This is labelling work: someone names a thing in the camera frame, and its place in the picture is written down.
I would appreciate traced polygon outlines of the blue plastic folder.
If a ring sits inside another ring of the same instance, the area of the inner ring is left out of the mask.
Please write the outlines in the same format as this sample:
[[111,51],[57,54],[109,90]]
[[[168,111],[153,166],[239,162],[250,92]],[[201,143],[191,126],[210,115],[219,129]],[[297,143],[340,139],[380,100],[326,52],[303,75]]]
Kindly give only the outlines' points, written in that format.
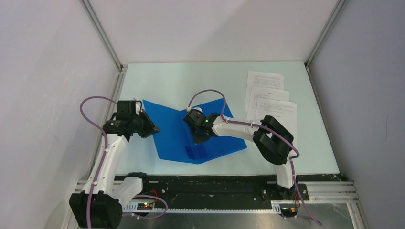
[[223,136],[195,144],[190,128],[183,121],[187,112],[143,101],[146,113],[159,128],[153,134],[158,157],[164,160],[201,164],[247,148],[243,139]]

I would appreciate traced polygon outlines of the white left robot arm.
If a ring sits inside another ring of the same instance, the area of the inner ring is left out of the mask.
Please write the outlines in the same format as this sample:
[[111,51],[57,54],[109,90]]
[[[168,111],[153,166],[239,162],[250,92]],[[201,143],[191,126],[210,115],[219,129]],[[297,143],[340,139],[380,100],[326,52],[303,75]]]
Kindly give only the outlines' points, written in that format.
[[120,100],[114,112],[103,126],[90,122],[102,134],[95,165],[83,188],[73,193],[69,205],[81,228],[115,229],[121,222],[123,208],[136,195],[146,198],[150,194],[150,184],[140,177],[125,178],[117,188],[113,183],[122,154],[130,138],[137,134],[147,138],[160,131],[140,100]]

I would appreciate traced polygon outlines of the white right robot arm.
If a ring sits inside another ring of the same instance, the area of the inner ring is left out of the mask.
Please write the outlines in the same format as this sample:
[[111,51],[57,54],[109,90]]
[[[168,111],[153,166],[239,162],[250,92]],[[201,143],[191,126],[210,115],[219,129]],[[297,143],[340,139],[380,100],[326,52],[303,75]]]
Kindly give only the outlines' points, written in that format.
[[195,144],[213,137],[235,137],[253,142],[262,157],[274,165],[279,196],[290,199],[296,194],[296,180],[290,164],[294,137],[276,118],[266,115],[261,120],[242,121],[218,113],[205,116],[198,109],[190,109],[183,121],[190,128]]

